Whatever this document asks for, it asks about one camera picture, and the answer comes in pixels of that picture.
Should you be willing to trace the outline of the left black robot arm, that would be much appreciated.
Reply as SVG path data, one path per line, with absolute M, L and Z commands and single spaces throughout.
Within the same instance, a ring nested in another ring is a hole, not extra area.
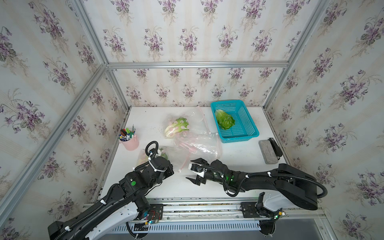
M 174 174 L 173 165 L 161 157 L 159 143 L 145 148 L 147 162 L 113 184 L 107 194 L 76 217 L 48 226 L 51 240 L 99 240 L 115 227 L 134 219 L 143 219 L 150 211 L 147 193 Z

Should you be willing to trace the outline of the grey whiteboard eraser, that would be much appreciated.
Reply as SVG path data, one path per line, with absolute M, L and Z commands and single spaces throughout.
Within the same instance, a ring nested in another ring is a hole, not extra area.
M 267 140 L 260 140 L 259 146 L 267 165 L 278 164 L 280 158 L 283 156 L 282 149 L 278 146 L 274 138 L 268 138 Z

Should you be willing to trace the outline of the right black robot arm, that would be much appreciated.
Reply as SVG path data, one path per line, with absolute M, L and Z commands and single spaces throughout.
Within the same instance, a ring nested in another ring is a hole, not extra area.
M 199 186 L 207 181 L 219 183 L 229 197 L 239 193 L 260 190 L 257 202 L 242 203 L 244 218 L 261 218 L 259 231 L 272 236 L 276 222 L 285 215 L 284 208 L 292 205 L 316 211 L 318 199 L 328 194 L 327 188 L 315 177 L 287 164 L 266 172 L 246 173 L 232 171 L 219 160 L 208 163 L 199 158 L 192 160 L 189 170 L 197 176 L 190 181 Z

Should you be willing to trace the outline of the teal plastic basket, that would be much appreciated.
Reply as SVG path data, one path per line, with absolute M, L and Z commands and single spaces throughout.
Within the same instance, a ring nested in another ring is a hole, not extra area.
M 222 143 L 244 142 L 260 135 L 245 103 L 241 100 L 226 100 L 211 103 L 211 110 Z M 223 110 L 231 115 L 236 123 L 229 130 L 223 130 L 217 123 L 216 110 Z

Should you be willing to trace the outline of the bagged cabbage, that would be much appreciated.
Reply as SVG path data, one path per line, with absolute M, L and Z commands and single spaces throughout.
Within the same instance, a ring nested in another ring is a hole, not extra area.
M 165 129 L 164 134 L 166 138 L 173 138 L 176 134 L 188 131 L 189 122 L 187 118 L 180 117 L 172 121 Z
M 166 149 L 165 149 L 165 148 L 159 148 L 159 149 L 158 149 L 158 152 L 157 152 L 157 154 L 156 154 L 156 157 L 163 157 L 163 158 L 165 158 L 166 160 L 169 159 L 169 157 L 168 157 L 168 155 L 167 155 L 167 152 L 166 152 Z M 148 160 L 148 156 L 146 155 L 144 149 L 141 150 L 139 160 L 140 160 L 142 163 L 144 163 L 144 162 L 146 162 L 146 161 Z

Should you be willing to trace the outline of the pink pen cup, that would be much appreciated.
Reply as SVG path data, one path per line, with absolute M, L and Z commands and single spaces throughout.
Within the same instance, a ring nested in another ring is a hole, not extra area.
M 129 141 L 119 141 L 121 145 L 128 151 L 134 151 L 139 147 L 139 139 L 134 135 Z

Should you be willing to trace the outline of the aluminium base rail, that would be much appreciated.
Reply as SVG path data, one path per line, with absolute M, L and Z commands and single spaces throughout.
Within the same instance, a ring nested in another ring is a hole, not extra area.
M 257 198 L 148 198 L 150 204 L 163 204 L 163 216 L 160 223 L 168 222 L 202 222 L 202 221 L 241 221 L 244 218 L 241 203 L 256 202 Z M 140 223 L 141 220 L 129 220 L 137 213 L 135 204 L 123 207 L 117 214 L 112 214 L 106 220 L 111 226 L 119 226 L 125 222 Z M 325 212 L 319 208 L 309 211 L 300 208 L 284 208 L 286 213 L 279 220 L 293 219 L 327 219 Z M 269 220 L 267 217 L 252 217 L 245 220 Z

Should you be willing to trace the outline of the near bagged cabbage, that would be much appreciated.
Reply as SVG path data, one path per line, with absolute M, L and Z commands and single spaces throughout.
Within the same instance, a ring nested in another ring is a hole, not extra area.
M 166 160 L 169 159 L 169 157 L 168 157 L 168 155 L 167 155 L 167 152 L 166 152 L 166 149 L 165 149 L 165 148 L 159 148 L 159 149 L 158 149 L 158 152 L 157 152 L 157 154 L 156 154 L 156 157 L 163 157 L 163 158 L 165 158 Z M 144 163 L 144 162 L 146 162 L 146 161 L 148 160 L 148 156 L 146 155 L 144 149 L 141 150 L 139 160 L 140 160 L 142 163 Z

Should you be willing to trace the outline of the coloured pens bundle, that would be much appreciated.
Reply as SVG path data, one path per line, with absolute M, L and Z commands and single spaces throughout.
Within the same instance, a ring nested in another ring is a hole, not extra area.
M 131 129 L 129 128 L 120 129 L 119 140 L 121 142 L 128 142 L 134 138 L 135 133 L 136 133 L 136 128 L 134 125 L 132 125 Z

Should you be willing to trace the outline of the clear zip-top bag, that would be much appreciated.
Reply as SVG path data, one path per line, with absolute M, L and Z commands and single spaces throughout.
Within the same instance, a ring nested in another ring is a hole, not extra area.
M 203 158 L 210 163 L 222 156 L 222 145 L 218 133 L 200 135 L 185 131 L 175 135 L 174 144 L 176 147 L 187 150 L 192 160 Z
M 172 121 L 180 117 L 187 118 L 189 122 L 189 130 L 188 130 L 189 132 L 200 134 L 200 135 L 215 133 L 209 130 L 208 121 L 205 115 L 203 114 L 201 107 L 193 107 L 191 110 L 187 110 L 185 113 L 182 113 L 179 115 L 170 115 L 169 118 L 166 119 L 165 121 L 164 131 Z
M 182 150 L 181 148 L 178 148 L 178 147 L 163 147 L 163 146 L 157 147 L 156 144 L 148 144 L 148 146 L 144 149 L 146 155 L 148 156 L 148 160 L 146 162 L 142 163 L 139 160 L 139 157 L 140 157 L 140 154 L 139 154 L 137 165 L 133 168 L 134 171 L 139 171 L 148 166 L 151 168 L 150 160 L 163 158 L 163 157 L 156 157 L 156 154 L 159 148 L 166 149 L 167 155 L 169 157 L 168 160 L 173 165 L 173 169 L 180 173 L 184 164 L 187 161 L 187 158 L 189 157 L 189 154 L 187 153 L 187 151 Z

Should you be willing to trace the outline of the green chinese cabbage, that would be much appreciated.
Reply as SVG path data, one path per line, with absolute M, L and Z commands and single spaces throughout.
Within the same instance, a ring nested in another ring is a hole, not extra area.
M 229 130 L 236 123 L 235 119 L 223 110 L 216 110 L 215 111 L 215 117 L 216 117 L 218 125 L 223 130 Z

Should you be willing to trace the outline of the far bagged cabbage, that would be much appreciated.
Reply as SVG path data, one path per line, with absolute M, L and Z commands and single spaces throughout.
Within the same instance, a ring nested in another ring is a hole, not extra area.
M 188 131 L 189 122 L 187 118 L 180 117 L 172 121 L 165 129 L 164 134 L 166 138 L 173 138 L 176 134 Z

